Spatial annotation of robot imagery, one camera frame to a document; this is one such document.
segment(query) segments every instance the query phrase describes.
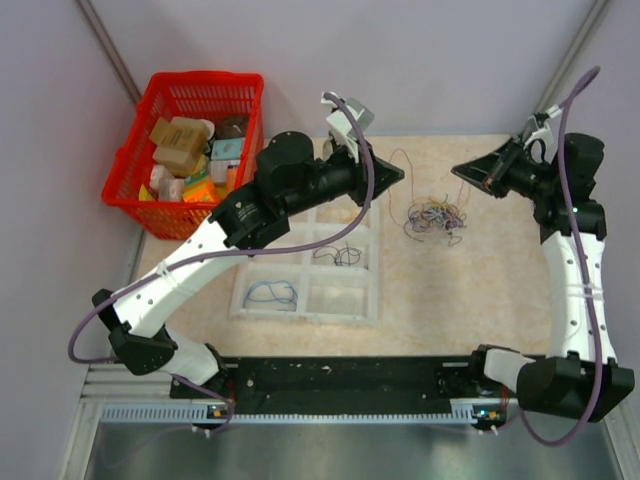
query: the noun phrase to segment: metal sheet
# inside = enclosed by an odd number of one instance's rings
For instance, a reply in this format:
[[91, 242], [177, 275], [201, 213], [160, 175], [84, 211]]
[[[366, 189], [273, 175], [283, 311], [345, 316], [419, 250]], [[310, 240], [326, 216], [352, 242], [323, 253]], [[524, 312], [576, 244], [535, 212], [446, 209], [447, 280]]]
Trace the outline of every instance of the metal sheet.
[[[572, 425], [539, 416], [533, 422], [548, 437]], [[115, 470], [96, 454], [103, 445], [107, 461], [117, 462], [165, 427], [101, 425], [85, 480], [622, 478], [600, 424], [563, 448], [534, 443], [519, 423], [498, 437], [461, 427], [263, 425], [234, 427], [210, 440], [172, 432]]]

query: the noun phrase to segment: brown box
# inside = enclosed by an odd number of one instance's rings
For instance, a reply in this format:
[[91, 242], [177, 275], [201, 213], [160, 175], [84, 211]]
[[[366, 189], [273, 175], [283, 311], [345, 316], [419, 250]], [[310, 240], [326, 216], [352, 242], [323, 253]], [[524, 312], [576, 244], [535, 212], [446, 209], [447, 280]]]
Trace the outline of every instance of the brown box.
[[149, 140], [157, 145], [152, 158], [176, 176], [189, 176], [207, 143], [207, 126], [191, 118], [158, 118]]

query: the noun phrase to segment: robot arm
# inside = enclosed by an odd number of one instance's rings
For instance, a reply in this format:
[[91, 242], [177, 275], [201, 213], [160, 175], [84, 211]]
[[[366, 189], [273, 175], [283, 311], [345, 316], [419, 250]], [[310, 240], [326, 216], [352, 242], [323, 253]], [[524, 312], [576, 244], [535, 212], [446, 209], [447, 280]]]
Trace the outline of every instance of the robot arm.
[[[346, 105], [361, 128], [371, 122], [371, 112], [357, 101], [348, 100]], [[358, 148], [371, 152], [373, 198], [404, 178], [402, 170], [375, 157], [370, 145], [358, 145], [351, 125], [341, 116], [346, 120], [344, 114], [334, 110], [327, 119], [335, 149], [326, 161], [314, 159], [311, 139], [302, 133], [285, 132], [274, 137], [257, 156], [254, 180], [231, 192], [189, 239], [146, 275], [159, 278], [119, 298], [99, 314], [110, 330], [114, 352], [133, 374], [161, 370], [197, 385], [225, 377], [218, 375], [225, 367], [213, 347], [194, 343], [165, 323], [213, 278], [249, 257], [221, 256], [173, 271], [169, 271], [169, 265], [206, 252], [263, 249], [289, 231], [290, 216], [341, 195], [348, 194], [362, 206], [367, 175], [365, 164], [358, 160]], [[113, 292], [99, 291], [93, 297], [94, 305], [111, 295]]]
[[[510, 349], [481, 345], [472, 354], [473, 377], [487, 386], [495, 382], [507, 386], [516, 392], [524, 410], [580, 418], [592, 389], [596, 358], [557, 156], [551, 163], [544, 158], [546, 147], [553, 144], [548, 120], [560, 111], [554, 106], [532, 116], [521, 135], [485, 157], [454, 167], [452, 172], [497, 198], [514, 190], [533, 201], [533, 216], [540, 226], [540, 242], [551, 274], [552, 329], [547, 358], [533, 360]], [[587, 257], [602, 343], [603, 387], [590, 417], [599, 421], [633, 390], [635, 382], [632, 370], [617, 366], [604, 319], [600, 266], [607, 233], [605, 215], [602, 206], [589, 198], [604, 158], [604, 144], [582, 134], [568, 134], [565, 140], [573, 213]], [[540, 158], [532, 153], [536, 143], [541, 146]]]

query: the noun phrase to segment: white wall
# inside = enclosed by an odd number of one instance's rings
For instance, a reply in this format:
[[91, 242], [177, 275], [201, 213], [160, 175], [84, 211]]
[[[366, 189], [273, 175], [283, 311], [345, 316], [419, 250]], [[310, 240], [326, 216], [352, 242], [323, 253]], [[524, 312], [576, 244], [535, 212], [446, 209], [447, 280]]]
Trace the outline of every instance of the white wall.
[[163, 70], [264, 75], [267, 135], [326, 131], [324, 90], [371, 134], [515, 132], [593, 0], [92, 0], [144, 90]]
[[139, 232], [100, 200], [133, 108], [70, 0], [3, 2], [0, 65], [0, 476], [48, 479], [85, 375], [67, 340]]
[[[580, 56], [564, 98], [593, 65], [602, 71], [571, 109], [569, 131], [605, 143], [594, 198], [607, 213], [602, 262], [607, 325], [620, 364], [640, 383], [640, 2], [617, 0]], [[640, 418], [640, 387], [631, 401]]]

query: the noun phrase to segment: beige table surface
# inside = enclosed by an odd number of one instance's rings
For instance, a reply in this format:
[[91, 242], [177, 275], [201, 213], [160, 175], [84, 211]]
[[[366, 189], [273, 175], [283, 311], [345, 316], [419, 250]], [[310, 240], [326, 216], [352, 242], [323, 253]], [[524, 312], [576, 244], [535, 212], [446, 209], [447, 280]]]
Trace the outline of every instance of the beige table surface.
[[[505, 136], [372, 137], [376, 154], [389, 159], [403, 148], [414, 165], [416, 196], [448, 194], [461, 181], [449, 173], [458, 163], [484, 155]], [[315, 141], [316, 149], [321, 141]], [[393, 163], [406, 172], [391, 189], [392, 211], [406, 219], [411, 173], [404, 156]], [[470, 191], [463, 211], [463, 240], [418, 243], [382, 210], [381, 321], [375, 327], [229, 320], [236, 270], [214, 279], [186, 302], [169, 325], [223, 355], [442, 355], [467, 354], [480, 343], [543, 353], [550, 334], [549, 274], [531, 203], [516, 194], [498, 200]], [[153, 268], [179, 242], [147, 235], [139, 273]]]

